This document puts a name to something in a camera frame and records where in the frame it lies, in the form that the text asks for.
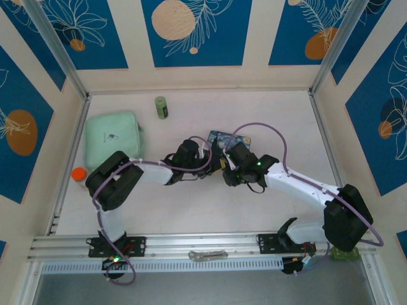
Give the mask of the starry night print box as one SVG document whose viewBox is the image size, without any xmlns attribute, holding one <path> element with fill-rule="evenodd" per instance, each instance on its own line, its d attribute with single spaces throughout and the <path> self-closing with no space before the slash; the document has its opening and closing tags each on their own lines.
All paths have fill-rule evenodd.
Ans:
<svg viewBox="0 0 407 305">
<path fill-rule="evenodd" d="M 248 149 L 251 146 L 251 139 L 249 137 L 232 135 L 231 133 L 226 133 L 218 130 L 211 130 L 207 137 L 207 141 L 209 144 L 213 144 L 213 142 L 216 141 L 217 146 L 218 148 L 220 148 L 220 150 L 231 148 L 239 142 L 243 143 L 243 145 L 245 145 Z"/>
</svg>

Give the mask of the green cylinder with black label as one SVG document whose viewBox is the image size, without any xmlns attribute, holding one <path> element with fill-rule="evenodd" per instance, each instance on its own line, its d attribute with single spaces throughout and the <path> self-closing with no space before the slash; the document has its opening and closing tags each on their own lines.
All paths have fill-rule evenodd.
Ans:
<svg viewBox="0 0 407 305">
<path fill-rule="evenodd" d="M 168 107 L 167 107 L 167 101 L 165 97 L 159 96 L 155 98 L 155 106 L 156 106 L 156 111 L 157 115 L 160 119 L 166 119 L 168 117 Z"/>
</svg>

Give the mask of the mint green zip pouch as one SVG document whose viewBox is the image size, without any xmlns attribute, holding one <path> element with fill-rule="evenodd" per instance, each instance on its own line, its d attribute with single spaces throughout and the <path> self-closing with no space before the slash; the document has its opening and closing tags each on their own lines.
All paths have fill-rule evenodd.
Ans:
<svg viewBox="0 0 407 305">
<path fill-rule="evenodd" d="M 119 111 L 94 116 L 85 121 L 83 163 L 91 172 L 116 151 L 130 158 L 142 158 L 144 139 L 142 128 L 131 111 Z"/>
</svg>

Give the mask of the black mounting plate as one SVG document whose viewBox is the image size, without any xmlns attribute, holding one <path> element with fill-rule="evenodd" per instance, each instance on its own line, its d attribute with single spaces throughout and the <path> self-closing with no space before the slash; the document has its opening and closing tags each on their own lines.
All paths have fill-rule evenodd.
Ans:
<svg viewBox="0 0 407 305">
<path fill-rule="evenodd" d="M 127 257 L 144 257 L 146 251 L 146 240 L 144 236 L 128 237 L 123 235 L 113 242 L 115 247 Z M 88 256 L 95 257 L 112 257 L 117 255 L 117 251 L 108 243 L 102 235 L 86 239 L 89 246 Z"/>
<path fill-rule="evenodd" d="M 295 254 L 316 253 L 316 246 L 312 243 L 295 243 L 286 233 L 263 233 L 256 235 L 256 242 L 260 254 Z"/>
</svg>

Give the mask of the small silver metal plate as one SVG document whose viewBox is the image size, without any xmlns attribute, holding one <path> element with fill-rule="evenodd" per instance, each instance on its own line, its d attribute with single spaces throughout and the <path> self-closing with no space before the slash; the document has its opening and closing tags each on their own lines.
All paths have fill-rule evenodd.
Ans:
<svg viewBox="0 0 407 305">
<path fill-rule="evenodd" d="M 188 257 L 191 261 L 194 262 L 209 262 L 209 261 L 216 261 L 228 258 L 228 253 L 224 250 L 220 251 L 205 251 L 205 252 L 196 252 L 196 251 L 189 251 Z"/>
</svg>

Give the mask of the orange capped small bottle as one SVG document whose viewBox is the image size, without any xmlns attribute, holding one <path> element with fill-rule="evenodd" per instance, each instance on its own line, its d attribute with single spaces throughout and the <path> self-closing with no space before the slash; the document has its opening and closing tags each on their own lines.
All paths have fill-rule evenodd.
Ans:
<svg viewBox="0 0 407 305">
<path fill-rule="evenodd" d="M 73 168 L 71 172 L 71 178 L 77 185 L 81 186 L 83 189 L 86 189 L 86 179 L 88 177 L 88 173 L 85 168 L 83 167 L 76 167 Z"/>
</svg>

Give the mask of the black base connector module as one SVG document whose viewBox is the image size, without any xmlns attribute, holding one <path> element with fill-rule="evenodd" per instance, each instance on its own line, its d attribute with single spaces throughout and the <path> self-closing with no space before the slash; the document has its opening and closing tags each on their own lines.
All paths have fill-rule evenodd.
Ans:
<svg viewBox="0 0 407 305">
<path fill-rule="evenodd" d="M 312 256 L 306 255 L 304 257 L 283 257 L 282 272 L 286 275 L 296 275 L 300 272 L 307 270 L 307 265 L 311 261 Z"/>
<path fill-rule="evenodd" d="M 113 255 L 102 261 L 102 270 L 106 273 L 122 273 L 127 270 L 127 262 L 120 255 Z"/>
</svg>

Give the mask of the green terminal block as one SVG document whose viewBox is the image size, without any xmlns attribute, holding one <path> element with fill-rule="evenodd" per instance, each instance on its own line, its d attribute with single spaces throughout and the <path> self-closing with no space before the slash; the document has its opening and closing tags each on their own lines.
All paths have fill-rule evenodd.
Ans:
<svg viewBox="0 0 407 305">
<path fill-rule="evenodd" d="M 334 260 L 340 261 L 356 261 L 361 258 L 359 250 L 355 247 L 350 252 L 345 252 L 334 247 L 331 250 L 331 256 Z"/>
</svg>

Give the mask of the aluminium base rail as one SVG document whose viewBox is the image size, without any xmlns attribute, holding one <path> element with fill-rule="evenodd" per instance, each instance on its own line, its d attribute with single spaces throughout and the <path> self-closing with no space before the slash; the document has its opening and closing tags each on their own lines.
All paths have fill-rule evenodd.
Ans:
<svg viewBox="0 0 407 305">
<path fill-rule="evenodd" d="M 225 251 L 228 258 L 260 257 L 257 233 L 145 234 L 143 259 L 187 259 L 190 251 Z M 33 238 L 27 260 L 84 261 L 89 260 L 92 235 L 49 235 Z"/>
</svg>

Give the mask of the aluminium side rail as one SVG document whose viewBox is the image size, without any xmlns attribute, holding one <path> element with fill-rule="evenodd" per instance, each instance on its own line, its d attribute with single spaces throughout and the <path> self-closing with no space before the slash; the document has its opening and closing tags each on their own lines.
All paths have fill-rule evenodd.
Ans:
<svg viewBox="0 0 407 305">
<path fill-rule="evenodd" d="M 308 93 L 308 97 L 310 99 L 322 142 L 326 150 L 328 161 L 331 167 L 331 172 L 336 182 L 336 184 L 334 185 L 334 189 L 337 189 L 338 187 L 341 188 L 343 186 L 343 181 L 340 177 L 335 158 L 333 156 L 333 151 L 329 143 L 328 134 L 326 132 L 326 128 L 324 126 L 319 108 L 317 107 L 316 99 L 310 92 Z M 354 221 L 358 218 L 350 210 L 346 210 L 345 206 L 343 206 L 340 202 L 335 201 L 335 198 L 328 199 L 325 204 L 323 204 L 323 207 L 324 223 L 330 233 L 337 231 L 351 233 L 354 230 L 354 224 L 357 224 Z"/>
<path fill-rule="evenodd" d="M 88 115 L 90 102 L 91 102 L 91 95 L 88 94 L 83 105 L 80 108 L 79 117 L 77 119 L 74 133 L 72 136 L 71 143 L 69 144 L 67 160 L 64 163 L 64 171 L 61 178 L 61 181 L 58 184 L 58 189 L 55 197 L 54 204 L 51 209 L 50 217 L 48 219 L 48 225 L 46 227 L 45 235 L 49 236 L 52 234 L 52 229 L 54 227 L 54 220 L 58 219 L 60 215 L 60 211 L 62 209 L 62 205 L 64 203 L 64 198 L 66 196 L 67 188 L 69 185 L 69 180 L 71 178 L 71 170 L 74 166 L 74 160 L 76 158 L 76 153 L 78 152 L 79 143 L 81 140 L 82 131 L 85 125 L 86 117 Z"/>
</svg>

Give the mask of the aluminium frame post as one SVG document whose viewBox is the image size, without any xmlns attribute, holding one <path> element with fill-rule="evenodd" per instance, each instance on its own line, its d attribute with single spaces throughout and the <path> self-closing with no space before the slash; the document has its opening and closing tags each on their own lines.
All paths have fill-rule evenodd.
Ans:
<svg viewBox="0 0 407 305">
<path fill-rule="evenodd" d="M 80 80 L 76 68 L 68 55 L 66 49 L 61 43 L 55 29 L 43 11 L 41 5 L 36 0 L 22 0 L 23 6 L 30 16 L 33 24 L 51 51 L 60 68 L 63 70 L 67 79 L 71 82 L 76 93 L 84 100 L 88 100 L 88 92 Z"/>
<path fill-rule="evenodd" d="M 352 0 L 348 12 L 345 14 L 341 25 L 338 28 L 335 38 L 328 48 L 326 56 L 322 60 L 316 77 L 309 88 L 309 95 L 315 97 L 322 86 L 327 75 L 337 61 L 341 51 L 346 45 L 351 33 L 357 25 L 359 18 L 368 5 L 369 0 Z"/>
</svg>

